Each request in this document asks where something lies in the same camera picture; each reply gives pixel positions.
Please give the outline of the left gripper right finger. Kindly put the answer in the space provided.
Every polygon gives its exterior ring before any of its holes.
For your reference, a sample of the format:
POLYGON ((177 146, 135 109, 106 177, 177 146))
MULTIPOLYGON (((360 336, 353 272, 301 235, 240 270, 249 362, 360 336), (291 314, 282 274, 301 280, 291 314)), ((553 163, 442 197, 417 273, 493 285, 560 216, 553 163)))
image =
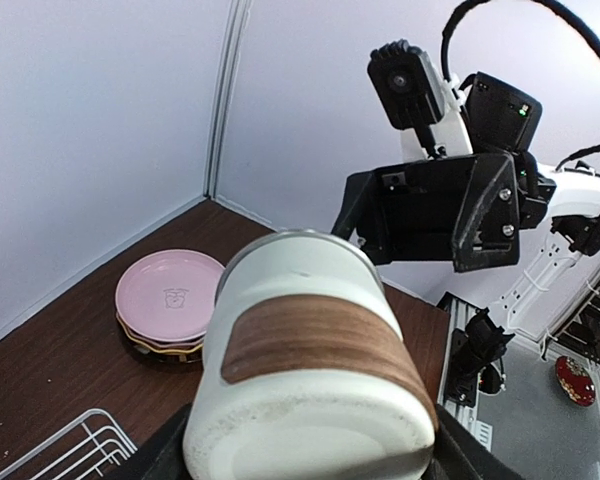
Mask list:
POLYGON ((425 480, 523 480, 492 455, 442 405, 435 406, 439 428, 425 480))

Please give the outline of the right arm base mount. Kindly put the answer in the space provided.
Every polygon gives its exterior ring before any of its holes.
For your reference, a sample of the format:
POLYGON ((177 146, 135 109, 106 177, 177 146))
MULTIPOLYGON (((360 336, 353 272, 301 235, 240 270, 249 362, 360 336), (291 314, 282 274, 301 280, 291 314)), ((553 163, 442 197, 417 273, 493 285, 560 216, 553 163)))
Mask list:
POLYGON ((464 330, 452 333, 444 399, 474 407, 479 393, 495 396, 505 390, 503 357, 514 334, 507 334, 489 316, 478 310, 464 330))

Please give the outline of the white and brown cup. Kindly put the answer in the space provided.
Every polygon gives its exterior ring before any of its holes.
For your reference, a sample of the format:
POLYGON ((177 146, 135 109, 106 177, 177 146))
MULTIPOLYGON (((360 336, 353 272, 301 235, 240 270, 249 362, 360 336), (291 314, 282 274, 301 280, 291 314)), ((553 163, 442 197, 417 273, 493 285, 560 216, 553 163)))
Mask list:
POLYGON ((314 231, 229 263, 184 432, 196 479, 418 479, 435 407, 371 261, 314 231))

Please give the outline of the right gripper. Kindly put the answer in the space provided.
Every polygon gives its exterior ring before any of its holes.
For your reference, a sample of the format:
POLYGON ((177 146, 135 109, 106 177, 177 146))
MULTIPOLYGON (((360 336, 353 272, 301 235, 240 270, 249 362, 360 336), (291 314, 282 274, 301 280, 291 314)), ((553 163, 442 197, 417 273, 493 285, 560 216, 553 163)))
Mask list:
POLYGON ((519 261, 513 158, 483 153, 418 161, 347 177, 331 234, 354 231, 376 265, 450 262, 457 273, 519 261))

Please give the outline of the yellow polka dot plate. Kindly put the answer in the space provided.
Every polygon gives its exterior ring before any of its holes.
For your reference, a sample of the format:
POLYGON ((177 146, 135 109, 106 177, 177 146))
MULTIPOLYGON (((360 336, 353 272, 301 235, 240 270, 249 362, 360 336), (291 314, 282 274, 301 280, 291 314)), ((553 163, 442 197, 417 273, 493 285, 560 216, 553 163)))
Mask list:
MULTIPOLYGON (((120 338, 122 339, 123 342, 125 342, 125 341, 128 341, 128 342, 133 341, 130 338, 128 338, 122 331, 119 331, 119 336, 120 336, 120 338)), ((190 353, 190 352, 178 351, 178 350, 166 350, 166 351, 154 351, 154 352, 165 353, 165 354, 190 353)))

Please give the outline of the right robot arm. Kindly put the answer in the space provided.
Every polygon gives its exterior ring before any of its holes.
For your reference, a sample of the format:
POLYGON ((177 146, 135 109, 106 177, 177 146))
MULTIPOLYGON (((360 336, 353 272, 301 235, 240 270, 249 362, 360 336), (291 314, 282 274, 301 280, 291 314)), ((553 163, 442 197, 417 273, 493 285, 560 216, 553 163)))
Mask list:
POLYGON ((374 81, 391 123, 413 129, 421 160, 355 173, 333 233, 360 238, 377 265, 449 261, 458 272, 519 261, 519 235, 549 221, 531 263, 452 336, 444 396, 476 402, 481 372, 498 369, 530 313, 581 258, 600 250, 600 175, 539 164, 529 152, 541 105, 482 72, 434 83, 403 69, 374 81))

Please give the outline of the dark pink polka dot plate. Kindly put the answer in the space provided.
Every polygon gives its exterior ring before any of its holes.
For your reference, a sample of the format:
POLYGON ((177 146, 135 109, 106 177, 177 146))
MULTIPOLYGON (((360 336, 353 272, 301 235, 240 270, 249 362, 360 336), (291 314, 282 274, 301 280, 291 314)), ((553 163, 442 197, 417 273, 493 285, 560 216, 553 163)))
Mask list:
POLYGON ((196 348, 203 344, 204 337, 194 338, 192 341, 186 342, 161 342, 151 340, 141 335, 134 333, 124 322, 118 321, 118 325, 122 328, 124 334, 138 344, 144 345, 154 351, 178 350, 185 352, 193 352, 196 348))

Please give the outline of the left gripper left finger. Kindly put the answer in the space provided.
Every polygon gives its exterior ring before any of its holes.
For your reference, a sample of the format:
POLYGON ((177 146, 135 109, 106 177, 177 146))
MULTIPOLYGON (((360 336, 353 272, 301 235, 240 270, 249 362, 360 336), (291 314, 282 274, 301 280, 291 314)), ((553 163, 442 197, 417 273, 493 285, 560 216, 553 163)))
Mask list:
POLYGON ((183 455, 183 436, 192 405, 175 412, 128 460, 105 480, 190 480, 183 455))

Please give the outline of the black rimmed cream plate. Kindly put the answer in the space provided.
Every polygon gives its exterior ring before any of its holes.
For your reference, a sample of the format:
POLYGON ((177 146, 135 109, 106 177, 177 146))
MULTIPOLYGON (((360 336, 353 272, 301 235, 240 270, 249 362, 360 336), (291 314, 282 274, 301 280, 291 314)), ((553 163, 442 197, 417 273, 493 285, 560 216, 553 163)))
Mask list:
POLYGON ((202 361, 202 345, 196 347, 193 352, 177 354, 157 353, 133 341, 125 341, 124 347, 128 353, 140 361, 152 361, 165 365, 178 366, 197 364, 202 361))

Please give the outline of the light pink plate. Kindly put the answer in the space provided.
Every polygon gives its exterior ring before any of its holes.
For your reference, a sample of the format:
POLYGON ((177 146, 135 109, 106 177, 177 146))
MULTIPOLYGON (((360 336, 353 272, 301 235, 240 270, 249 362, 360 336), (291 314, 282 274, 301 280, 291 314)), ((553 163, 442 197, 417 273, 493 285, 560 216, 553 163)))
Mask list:
POLYGON ((131 265, 115 291, 117 313, 151 341, 179 343, 206 333, 224 265, 194 250, 149 254, 131 265))

